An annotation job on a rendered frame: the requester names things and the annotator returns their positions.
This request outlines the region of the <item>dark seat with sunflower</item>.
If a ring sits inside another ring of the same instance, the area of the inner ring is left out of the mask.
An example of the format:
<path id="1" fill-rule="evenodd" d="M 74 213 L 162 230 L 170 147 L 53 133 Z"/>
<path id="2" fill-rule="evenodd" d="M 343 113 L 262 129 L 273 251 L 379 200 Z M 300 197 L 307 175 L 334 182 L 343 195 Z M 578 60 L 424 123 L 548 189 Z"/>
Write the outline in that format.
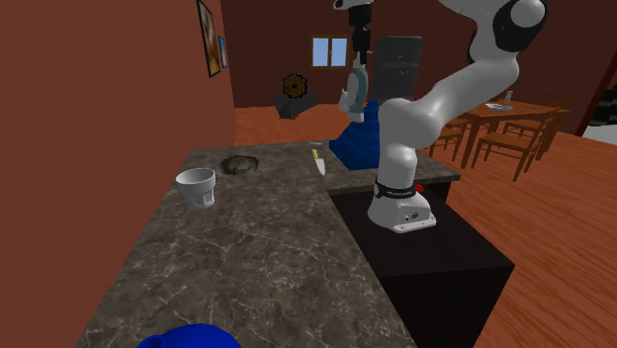
<path id="1" fill-rule="evenodd" d="M 282 80 L 282 93 L 274 98 L 274 105 L 280 119 L 294 120 L 316 106 L 317 100 L 309 91 L 308 81 L 292 73 Z"/>

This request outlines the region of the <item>large framed wall picture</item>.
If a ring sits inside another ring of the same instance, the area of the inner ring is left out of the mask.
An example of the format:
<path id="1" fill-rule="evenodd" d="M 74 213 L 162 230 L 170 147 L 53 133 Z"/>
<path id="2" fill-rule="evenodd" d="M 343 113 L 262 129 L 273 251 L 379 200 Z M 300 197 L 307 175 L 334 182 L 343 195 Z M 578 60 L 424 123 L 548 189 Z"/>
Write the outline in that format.
<path id="1" fill-rule="evenodd" d="M 214 26 L 214 16 L 203 0 L 196 0 L 196 3 L 199 11 L 208 72 L 210 77 L 214 77 L 221 71 L 219 41 Z"/>

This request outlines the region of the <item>wooden chair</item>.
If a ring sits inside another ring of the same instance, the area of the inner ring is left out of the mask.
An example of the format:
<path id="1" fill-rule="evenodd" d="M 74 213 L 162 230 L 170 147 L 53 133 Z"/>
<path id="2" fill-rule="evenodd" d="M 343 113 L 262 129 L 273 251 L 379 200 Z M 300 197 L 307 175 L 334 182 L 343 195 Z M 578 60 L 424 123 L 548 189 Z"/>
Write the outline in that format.
<path id="1" fill-rule="evenodd" d="M 447 123 L 441 130 L 439 137 L 429 146 L 429 156 L 433 156 L 436 147 L 446 149 L 450 144 L 453 144 L 454 151 L 451 160 L 455 161 L 469 123 L 470 121 L 466 119 L 454 119 Z"/>
<path id="2" fill-rule="evenodd" d="M 565 110 L 566 112 L 569 110 L 573 100 L 573 96 L 549 93 L 549 92 L 540 92 L 535 100 L 534 104 L 547 106 L 547 107 L 559 107 L 561 110 Z M 537 160 L 540 160 L 545 152 L 547 152 L 555 138 L 560 123 L 564 118 L 564 113 L 559 113 L 559 115 L 553 120 L 553 122 L 548 126 L 548 132 L 542 142 L 541 148 L 539 150 L 538 155 L 536 156 Z M 516 133 L 519 137 L 524 136 L 527 131 L 535 131 L 540 126 L 540 121 L 535 120 L 520 120 L 520 121 L 511 121 L 506 122 L 504 124 L 504 128 L 502 130 L 503 133 Z"/>
<path id="3" fill-rule="evenodd" d="M 512 181 L 515 182 L 521 172 L 526 173 L 529 170 L 533 159 L 541 149 L 547 135 L 547 130 L 559 114 L 559 110 L 559 108 L 555 108 L 547 113 L 546 117 L 540 122 L 539 127 L 533 132 L 529 139 L 497 132 L 491 132 L 481 136 L 478 141 L 471 168 L 475 168 L 482 151 L 485 152 L 484 161 L 487 161 L 491 153 L 515 158 L 519 160 L 512 179 Z"/>

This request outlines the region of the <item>dark robot stand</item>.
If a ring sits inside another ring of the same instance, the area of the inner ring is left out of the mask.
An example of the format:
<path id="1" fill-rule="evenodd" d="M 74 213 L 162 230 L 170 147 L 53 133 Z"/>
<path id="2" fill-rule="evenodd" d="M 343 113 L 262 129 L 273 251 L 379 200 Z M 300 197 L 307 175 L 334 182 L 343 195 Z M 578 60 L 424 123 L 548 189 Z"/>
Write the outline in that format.
<path id="1" fill-rule="evenodd" d="M 369 220 L 369 191 L 331 198 L 418 348 L 474 348 L 514 269 L 446 204 L 449 188 L 425 186 L 437 223 L 405 234 Z"/>

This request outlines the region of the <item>window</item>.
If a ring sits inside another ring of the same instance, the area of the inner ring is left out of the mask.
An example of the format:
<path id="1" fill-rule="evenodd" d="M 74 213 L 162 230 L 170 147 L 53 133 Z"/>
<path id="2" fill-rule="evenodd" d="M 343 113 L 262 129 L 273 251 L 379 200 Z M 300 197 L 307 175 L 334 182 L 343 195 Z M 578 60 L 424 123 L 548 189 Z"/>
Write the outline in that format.
<path id="1" fill-rule="evenodd" d="M 347 45 L 346 38 L 313 38 L 311 40 L 311 66 L 346 66 Z"/>

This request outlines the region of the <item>wooden dining table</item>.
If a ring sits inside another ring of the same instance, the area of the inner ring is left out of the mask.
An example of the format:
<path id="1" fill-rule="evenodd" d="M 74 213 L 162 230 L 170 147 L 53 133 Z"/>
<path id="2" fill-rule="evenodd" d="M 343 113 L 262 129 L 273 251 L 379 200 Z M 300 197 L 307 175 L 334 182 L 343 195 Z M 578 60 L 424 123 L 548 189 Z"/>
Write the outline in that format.
<path id="1" fill-rule="evenodd" d="M 503 99 L 495 100 L 496 104 L 509 106 L 509 110 L 493 110 L 485 104 L 480 104 L 474 109 L 461 116 L 469 122 L 469 134 L 466 147 L 463 153 L 461 168 L 468 167 L 472 159 L 473 151 L 476 149 L 476 142 L 479 138 L 480 129 L 486 126 L 488 132 L 497 131 L 498 126 L 505 122 L 520 120 L 541 121 L 552 108 L 539 104 L 510 101 L 506 103 Z"/>

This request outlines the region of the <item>blue rounded thing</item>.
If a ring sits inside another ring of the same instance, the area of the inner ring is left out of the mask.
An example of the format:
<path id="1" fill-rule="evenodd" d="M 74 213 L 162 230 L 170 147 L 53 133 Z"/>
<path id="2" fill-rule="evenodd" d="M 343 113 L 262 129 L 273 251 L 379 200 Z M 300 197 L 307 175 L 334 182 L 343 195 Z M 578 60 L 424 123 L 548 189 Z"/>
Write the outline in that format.
<path id="1" fill-rule="evenodd" d="M 241 348 L 231 334 L 211 324 L 186 324 L 146 337 L 136 348 Z"/>

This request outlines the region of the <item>white cup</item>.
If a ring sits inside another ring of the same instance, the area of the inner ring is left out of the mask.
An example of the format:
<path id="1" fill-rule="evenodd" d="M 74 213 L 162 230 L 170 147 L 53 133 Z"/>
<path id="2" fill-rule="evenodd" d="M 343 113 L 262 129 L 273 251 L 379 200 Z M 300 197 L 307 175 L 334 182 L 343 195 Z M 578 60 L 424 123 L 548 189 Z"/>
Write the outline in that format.
<path id="1" fill-rule="evenodd" d="M 178 174 L 175 182 L 191 209 L 206 209 L 215 203 L 216 171 L 193 168 Z"/>

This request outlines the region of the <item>dark refrigerator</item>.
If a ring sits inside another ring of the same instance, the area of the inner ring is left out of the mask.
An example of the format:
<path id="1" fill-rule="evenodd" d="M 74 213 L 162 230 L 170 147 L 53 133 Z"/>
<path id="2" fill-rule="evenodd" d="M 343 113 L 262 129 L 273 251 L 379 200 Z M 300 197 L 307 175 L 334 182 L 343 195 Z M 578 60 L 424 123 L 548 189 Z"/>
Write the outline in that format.
<path id="1" fill-rule="evenodd" d="M 422 46 L 422 37 L 386 36 L 377 39 L 372 97 L 379 104 L 393 98 L 413 98 Z"/>

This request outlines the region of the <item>blue stepped block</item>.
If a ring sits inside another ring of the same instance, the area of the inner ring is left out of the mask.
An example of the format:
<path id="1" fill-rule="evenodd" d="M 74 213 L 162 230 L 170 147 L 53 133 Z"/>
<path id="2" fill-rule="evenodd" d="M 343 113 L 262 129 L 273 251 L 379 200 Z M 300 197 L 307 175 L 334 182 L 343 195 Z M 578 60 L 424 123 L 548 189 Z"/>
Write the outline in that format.
<path id="1" fill-rule="evenodd" d="M 329 149 L 350 171 L 379 167 L 378 112 L 378 101 L 370 99 L 364 108 L 364 122 L 351 122 L 337 139 L 329 142 Z"/>

